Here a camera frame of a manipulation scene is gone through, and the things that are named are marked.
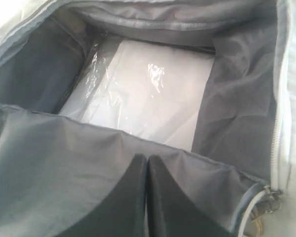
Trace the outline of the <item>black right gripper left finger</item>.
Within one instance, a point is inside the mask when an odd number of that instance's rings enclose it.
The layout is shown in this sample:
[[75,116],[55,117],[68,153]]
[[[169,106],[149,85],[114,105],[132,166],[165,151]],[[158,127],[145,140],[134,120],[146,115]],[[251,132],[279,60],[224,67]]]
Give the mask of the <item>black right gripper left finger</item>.
[[136,154],[124,175],[90,213],[60,237],[143,237],[147,158]]

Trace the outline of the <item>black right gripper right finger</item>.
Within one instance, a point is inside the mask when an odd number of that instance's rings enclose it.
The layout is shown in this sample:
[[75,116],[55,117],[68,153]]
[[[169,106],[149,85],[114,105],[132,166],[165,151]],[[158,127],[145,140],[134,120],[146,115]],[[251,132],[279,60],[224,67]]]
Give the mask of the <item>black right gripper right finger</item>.
[[239,173],[206,158],[152,155],[147,202],[152,237],[234,237]]

